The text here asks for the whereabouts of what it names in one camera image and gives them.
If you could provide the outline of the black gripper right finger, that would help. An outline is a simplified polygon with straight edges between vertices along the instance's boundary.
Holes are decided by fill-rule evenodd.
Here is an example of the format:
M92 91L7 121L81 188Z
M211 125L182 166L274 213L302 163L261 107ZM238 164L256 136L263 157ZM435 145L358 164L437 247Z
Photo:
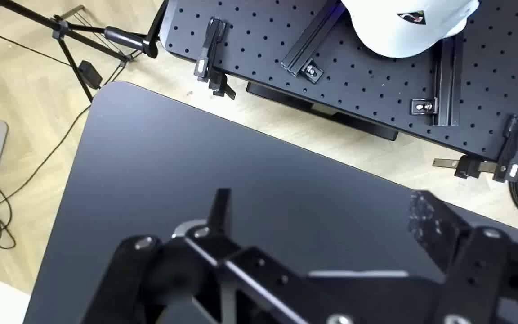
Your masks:
M408 233L437 269L446 272L459 256L461 245L471 233L471 227L430 191L414 191Z

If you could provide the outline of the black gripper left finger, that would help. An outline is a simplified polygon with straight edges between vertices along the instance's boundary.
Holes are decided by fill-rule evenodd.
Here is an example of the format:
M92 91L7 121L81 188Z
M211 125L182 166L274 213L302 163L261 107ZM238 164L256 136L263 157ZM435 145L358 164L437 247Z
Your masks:
M209 220L207 220L207 227L212 233L220 233L220 235L225 235L225 236L230 235L230 224L232 224L230 197L232 197L232 191L227 190L227 188L221 188L221 190L216 191L216 197L214 197L214 202L212 202L212 208L211 208L211 215L209 215Z

